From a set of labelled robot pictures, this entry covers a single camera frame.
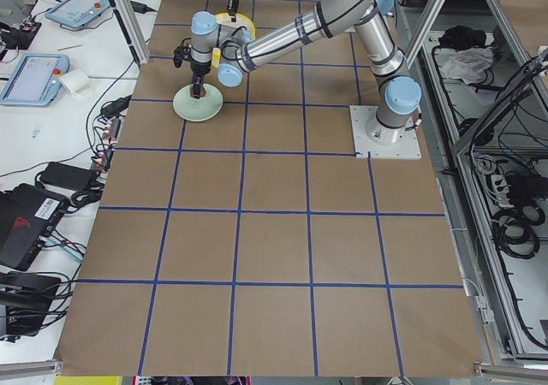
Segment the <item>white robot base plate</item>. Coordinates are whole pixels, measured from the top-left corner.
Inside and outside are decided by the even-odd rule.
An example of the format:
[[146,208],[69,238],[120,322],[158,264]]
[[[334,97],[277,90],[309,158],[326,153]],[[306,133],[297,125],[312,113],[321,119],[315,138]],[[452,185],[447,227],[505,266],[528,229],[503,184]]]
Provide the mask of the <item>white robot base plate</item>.
[[378,106],[351,105],[350,121],[357,158],[421,159],[420,145],[410,115],[403,127],[387,128],[377,120]]

